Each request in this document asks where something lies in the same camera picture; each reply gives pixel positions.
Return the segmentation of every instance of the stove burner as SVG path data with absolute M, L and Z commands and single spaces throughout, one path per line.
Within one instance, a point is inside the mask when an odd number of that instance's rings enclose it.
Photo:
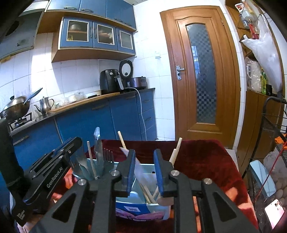
M 20 118 L 20 119 L 18 119 L 18 120 L 16 120 L 16 121 L 13 121 L 13 122 L 9 123 L 9 126 L 10 126 L 10 129 L 11 129 L 11 130 L 14 130 L 14 129 L 17 129 L 17 128 L 19 128 L 20 126 L 26 124 L 26 123 L 29 122 L 29 121 L 32 121 L 32 113 L 31 113 L 31 112 L 28 113 L 26 116 L 24 116 L 24 118 Z

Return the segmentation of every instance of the fork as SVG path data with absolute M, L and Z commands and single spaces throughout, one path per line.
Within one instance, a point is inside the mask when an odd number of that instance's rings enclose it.
M 104 172 L 103 172 L 104 175 L 114 169 L 115 161 L 112 151 L 109 151 L 106 148 L 103 149 L 103 157 L 104 157 Z

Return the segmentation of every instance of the white label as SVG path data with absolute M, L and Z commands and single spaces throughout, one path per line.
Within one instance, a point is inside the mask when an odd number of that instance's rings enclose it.
M 140 212 L 139 208 L 137 207 L 131 207 L 131 206 L 124 206 L 128 211 L 133 211 L 133 212 Z

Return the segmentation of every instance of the ceiling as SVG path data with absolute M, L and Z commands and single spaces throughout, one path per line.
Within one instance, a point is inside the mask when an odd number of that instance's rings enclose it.
M 128 2 L 129 4 L 136 5 L 146 0 L 124 0 L 124 1 Z

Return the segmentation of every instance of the metal screw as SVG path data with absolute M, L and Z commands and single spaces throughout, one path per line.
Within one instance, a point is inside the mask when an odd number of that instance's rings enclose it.
M 111 174 L 112 176 L 117 176 L 117 175 L 120 174 L 120 172 L 119 172 L 118 170 L 113 170 L 113 171 L 110 172 L 110 174 Z
M 178 176 L 179 175 L 179 171 L 178 170 L 172 170 L 171 172 L 172 176 Z
M 210 184 L 212 183 L 212 179 L 210 179 L 210 178 L 205 178 L 205 179 L 203 180 L 203 182 L 206 183 L 207 185 L 210 185 Z
M 78 180 L 78 184 L 81 186 L 85 185 L 86 183 L 87 183 L 87 181 L 85 179 L 79 179 Z

